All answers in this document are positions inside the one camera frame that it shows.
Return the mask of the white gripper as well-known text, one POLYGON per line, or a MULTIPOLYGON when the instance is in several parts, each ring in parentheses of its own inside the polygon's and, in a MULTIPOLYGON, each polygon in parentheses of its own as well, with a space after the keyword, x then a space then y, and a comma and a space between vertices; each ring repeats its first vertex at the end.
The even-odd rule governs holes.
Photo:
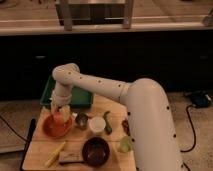
POLYGON ((70 118, 70 106, 67 105, 71 101, 71 91, 72 87, 70 85, 63 85, 61 83, 56 83, 52 91, 52 102, 51 102, 51 114, 58 111, 59 106, 62 107, 62 116, 64 122, 67 122, 70 118))

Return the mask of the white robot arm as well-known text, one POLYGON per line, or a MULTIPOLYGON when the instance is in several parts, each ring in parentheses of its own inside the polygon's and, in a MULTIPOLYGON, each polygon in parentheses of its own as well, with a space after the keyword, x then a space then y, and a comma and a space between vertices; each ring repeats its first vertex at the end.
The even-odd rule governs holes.
POLYGON ((82 74, 74 63, 52 71, 52 99, 59 106, 75 86, 124 105, 127 109, 135 166, 139 171, 183 171, 172 112, 162 86, 149 78, 132 83, 82 74))

